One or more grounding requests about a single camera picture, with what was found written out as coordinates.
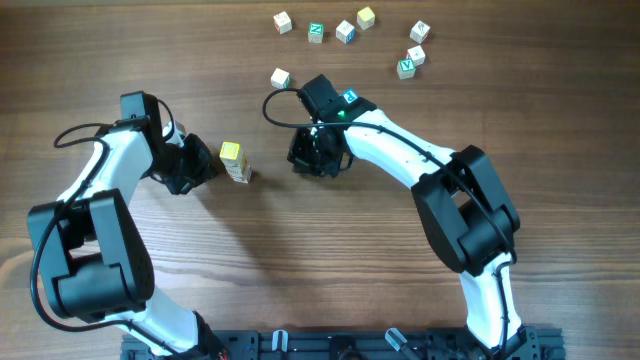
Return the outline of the yellow block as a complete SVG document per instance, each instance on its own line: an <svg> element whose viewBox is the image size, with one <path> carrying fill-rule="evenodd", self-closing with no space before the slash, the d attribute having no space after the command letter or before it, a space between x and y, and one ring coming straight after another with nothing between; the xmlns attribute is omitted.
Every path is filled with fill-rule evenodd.
<svg viewBox="0 0 640 360"><path fill-rule="evenodd" d="M239 143L223 142L219 154L225 166L243 167L246 163L244 148Z"/></svg>
<svg viewBox="0 0 640 360"><path fill-rule="evenodd" d="M362 8L357 12L357 23L362 30L367 30L375 24L376 15L369 7Z"/></svg>

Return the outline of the white soccer ball block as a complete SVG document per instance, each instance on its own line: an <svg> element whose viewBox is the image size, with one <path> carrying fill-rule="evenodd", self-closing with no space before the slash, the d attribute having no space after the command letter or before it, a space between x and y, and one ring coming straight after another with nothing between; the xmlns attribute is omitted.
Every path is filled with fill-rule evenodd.
<svg viewBox="0 0 640 360"><path fill-rule="evenodd" d="M246 161L241 161L240 163L226 163L225 168L228 174L234 178L246 178L249 171L251 170L250 166Z"/></svg>

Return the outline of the blue C block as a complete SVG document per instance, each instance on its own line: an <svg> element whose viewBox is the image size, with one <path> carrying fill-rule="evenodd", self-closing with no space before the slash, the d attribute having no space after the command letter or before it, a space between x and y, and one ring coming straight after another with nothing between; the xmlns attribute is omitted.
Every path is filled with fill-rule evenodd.
<svg viewBox="0 0 640 360"><path fill-rule="evenodd" d="M345 105L350 105L355 101L357 101L360 98L360 96L355 92L354 89L349 88L341 94L341 98Z"/></svg>

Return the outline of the green V block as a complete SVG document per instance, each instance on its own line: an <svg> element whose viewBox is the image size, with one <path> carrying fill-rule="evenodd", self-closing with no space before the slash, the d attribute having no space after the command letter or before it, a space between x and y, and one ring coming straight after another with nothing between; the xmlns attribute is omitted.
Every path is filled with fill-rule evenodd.
<svg viewBox="0 0 640 360"><path fill-rule="evenodd" d="M401 80L412 78L415 72L416 66L412 59L406 58L397 63L397 74Z"/></svg>

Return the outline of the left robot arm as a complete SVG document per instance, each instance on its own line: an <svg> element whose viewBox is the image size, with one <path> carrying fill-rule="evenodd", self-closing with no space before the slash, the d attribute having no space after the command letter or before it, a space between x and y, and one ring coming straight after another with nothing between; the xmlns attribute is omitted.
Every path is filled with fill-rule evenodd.
<svg viewBox="0 0 640 360"><path fill-rule="evenodd" d="M151 178L186 195L217 175L207 145L144 91L120 98L121 117L96 124L94 153L56 201L33 207L30 295L40 318L69 333L119 327L167 359L226 359L230 352L202 316L173 302L154 269L128 205Z"/></svg>

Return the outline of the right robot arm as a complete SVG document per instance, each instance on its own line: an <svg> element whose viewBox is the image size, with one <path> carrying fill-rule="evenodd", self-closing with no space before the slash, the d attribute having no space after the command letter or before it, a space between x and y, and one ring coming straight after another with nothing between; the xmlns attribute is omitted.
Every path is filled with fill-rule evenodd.
<svg viewBox="0 0 640 360"><path fill-rule="evenodd" d="M296 92L311 122L299 125L288 159L296 171L335 177L344 155L368 161L410 189L429 245L457 273L466 327L495 359L511 355L521 320L509 270L520 219L488 156L434 145L349 89L319 75Z"/></svg>

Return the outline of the white base tower block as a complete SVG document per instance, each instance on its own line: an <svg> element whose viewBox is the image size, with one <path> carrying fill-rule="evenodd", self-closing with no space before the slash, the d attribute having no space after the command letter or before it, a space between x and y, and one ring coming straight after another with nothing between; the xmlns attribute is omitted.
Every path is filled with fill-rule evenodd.
<svg viewBox="0 0 640 360"><path fill-rule="evenodd" d="M235 182L248 184L250 182L250 179L251 179L251 174L249 174L247 176L232 177L232 179Z"/></svg>

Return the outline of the white green-sided block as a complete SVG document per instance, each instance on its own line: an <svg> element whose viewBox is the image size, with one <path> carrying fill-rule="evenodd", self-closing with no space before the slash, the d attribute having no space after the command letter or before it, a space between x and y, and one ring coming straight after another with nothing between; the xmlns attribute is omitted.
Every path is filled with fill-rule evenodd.
<svg viewBox="0 0 640 360"><path fill-rule="evenodd" d="M288 88L291 82L290 73L276 68L270 78L271 85L276 89Z"/></svg>

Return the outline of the green N block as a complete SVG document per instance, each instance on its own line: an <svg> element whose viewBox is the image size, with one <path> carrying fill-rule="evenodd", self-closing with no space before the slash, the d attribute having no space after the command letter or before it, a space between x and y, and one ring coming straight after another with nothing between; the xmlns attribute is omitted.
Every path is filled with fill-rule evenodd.
<svg viewBox="0 0 640 360"><path fill-rule="evenodd" d="M308 41L310 43L320 44L323 42L324 25L319 22L311 22L308 27Z"/></svg>

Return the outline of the white blue-sided block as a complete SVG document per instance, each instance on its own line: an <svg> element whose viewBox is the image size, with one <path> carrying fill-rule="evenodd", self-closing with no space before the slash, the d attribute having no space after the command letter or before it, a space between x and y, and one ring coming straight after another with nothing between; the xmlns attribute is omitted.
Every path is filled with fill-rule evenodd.
<svg viewBox="0 0 640 360"><path fill-rule="evenodd" d="M347 20L343 20L336 27L336 38L344 44L349 44L356 33L355 27Z"/></svg>

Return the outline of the red-edged white block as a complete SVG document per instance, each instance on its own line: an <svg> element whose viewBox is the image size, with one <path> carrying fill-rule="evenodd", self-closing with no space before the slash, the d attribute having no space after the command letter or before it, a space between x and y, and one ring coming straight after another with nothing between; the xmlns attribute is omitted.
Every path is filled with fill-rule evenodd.
<svg viewBox="0 0 640 360"><path fill-rule="evenodd" d="M274 26L279 34L285 34L292 30L293 22L286 11L273 16Z"/></svg>

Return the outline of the white red-sided block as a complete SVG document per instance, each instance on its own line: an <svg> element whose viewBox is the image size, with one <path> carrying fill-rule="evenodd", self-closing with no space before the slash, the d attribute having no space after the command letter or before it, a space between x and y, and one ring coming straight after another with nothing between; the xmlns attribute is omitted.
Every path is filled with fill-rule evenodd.
<svg viewBox="0 0 640 360"><path fill-rule="evenodd" d="M415 66L420 66L426 61L426 53L421 45L417 45L407 50L406 58L411 59Z"/></svg>

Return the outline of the yellow top block far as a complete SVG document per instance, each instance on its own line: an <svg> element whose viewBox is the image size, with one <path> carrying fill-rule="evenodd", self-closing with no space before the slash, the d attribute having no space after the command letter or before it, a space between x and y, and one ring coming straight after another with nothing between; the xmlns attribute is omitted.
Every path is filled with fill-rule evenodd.
<svg viewBox="0 0 640 360"><path fill-rule="evenodd" d="M357 23L362 30L367 30L375 24L376 15L369 7L362 8L357 12Z"/></svg>

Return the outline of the white picture block far right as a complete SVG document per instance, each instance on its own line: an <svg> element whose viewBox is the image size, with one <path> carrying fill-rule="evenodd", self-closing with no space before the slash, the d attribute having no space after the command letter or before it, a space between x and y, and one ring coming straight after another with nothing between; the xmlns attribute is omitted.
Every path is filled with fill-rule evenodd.
<svg viewBox="0 0 640 360"><path fill-rule="evenodd" d="M409 37L418 44L422 44L429 35L431 27L423 22L422 20L418 20L411 28Z"/></svg>

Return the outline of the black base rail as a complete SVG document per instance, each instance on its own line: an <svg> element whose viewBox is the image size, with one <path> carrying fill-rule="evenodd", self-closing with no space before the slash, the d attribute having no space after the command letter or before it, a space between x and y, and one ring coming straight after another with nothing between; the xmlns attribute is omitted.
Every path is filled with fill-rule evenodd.
<svg viewBox="0 0 640 360"><path fill-rule="evenodd" d="M464 328L423 332L217 331L227 359L487 359ZM511 359L565 360L562 331L526 326L508 342Z"/></svg>

